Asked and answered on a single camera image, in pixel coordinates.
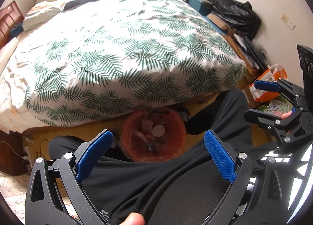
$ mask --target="black pants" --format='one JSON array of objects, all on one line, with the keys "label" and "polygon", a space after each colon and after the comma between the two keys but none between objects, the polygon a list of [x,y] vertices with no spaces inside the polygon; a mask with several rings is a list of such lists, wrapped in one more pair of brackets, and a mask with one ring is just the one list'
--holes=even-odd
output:
[{"label": "black pants", "polygon": [[[249,153],[252,137],[250,124],[244,119],[246,110],[242,91],[223,92],[186,123],[187,133],[196,135],[212,128],[236,150]],[[74,152],[82,142],[72,136],[55,137],[49,144],[49,155],[59,159],[68,151]],[[102,156],[82,183],[111,225],[122,222],[130,212],[142,214],[149,225],[201,225],[229,186],[203,139],[181,157],[167,162],[127,162],[112,156],[113,150]]]}]

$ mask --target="textured blue pad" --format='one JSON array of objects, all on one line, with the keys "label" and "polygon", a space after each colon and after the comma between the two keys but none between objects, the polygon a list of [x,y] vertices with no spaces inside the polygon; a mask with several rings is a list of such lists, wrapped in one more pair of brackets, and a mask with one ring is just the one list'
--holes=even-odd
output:
[{"label": "textured blue pad", "polygon": [[210,130],[204,135],[204,144],[222,177],[233,183],[236,178],[235,163]]},{"label": "textured blue pad", "polygon": [[269,91],[273,93],[277,93],[281,91],[281,88],[279,87],[279,85],[274,82],[256,80],[253,85],[258,90],[264,90],[264,91]]},{"label": "textured blue pad", "polygon": [[112,142],[113,134],[110,131],[106,131],[90,144],[76,166],[76,180],[79,183],[88,178],[94,165],[112,146]]}]

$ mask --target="leaf print bedspread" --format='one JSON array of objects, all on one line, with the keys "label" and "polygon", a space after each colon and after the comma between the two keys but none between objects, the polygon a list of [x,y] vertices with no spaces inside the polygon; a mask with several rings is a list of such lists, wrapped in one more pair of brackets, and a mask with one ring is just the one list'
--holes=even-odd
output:
[{"label": "leaf print bedspread", "polygon": [[33,31],[24,106],[68,127],[236,87],[224,38],[181,0],[99,0]]}]

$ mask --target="finger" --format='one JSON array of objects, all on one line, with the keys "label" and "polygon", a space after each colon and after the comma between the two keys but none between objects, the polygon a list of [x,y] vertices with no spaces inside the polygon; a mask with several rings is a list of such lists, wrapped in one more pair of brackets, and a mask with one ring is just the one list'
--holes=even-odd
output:
[{"label": "finger", "polygon": [[145,219],[138,213],[131,213],[120,225],[145,225]]},{"label": "finger", "polygon": [[286,119],[288,116],[290,116],[291,115],[291,111],[289,111],[288,113],[285,113],[285,114],[282,114],[281,115],[281,119]]}]

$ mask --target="silver bolt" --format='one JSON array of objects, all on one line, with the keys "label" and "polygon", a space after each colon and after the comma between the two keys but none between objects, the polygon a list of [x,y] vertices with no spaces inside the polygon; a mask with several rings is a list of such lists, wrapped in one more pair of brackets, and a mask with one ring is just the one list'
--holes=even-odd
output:
[{"label": "silver bolt", "polygon": [[43,158],[42,157],[39,157],[36,159],[36,163],[41,163],[43,161]]},{"label": "silver bolt", "polygon": [[246,159],[247,158],[247,155],[245,153],[239,153],[239,157],[241,159]]},{"label": "silver bolt", "polygon": [[276,161],[275,158],[273,158],[273,157],[269,158],[269,162],[274,163],[275,161]]},{"label": "silver bolt", "polygon": [[66,154],[64,154],[64,158],[65,159],[70,159],[70,158],[72,158],[73,157],[73,154],[72,153],[66,153]]}]

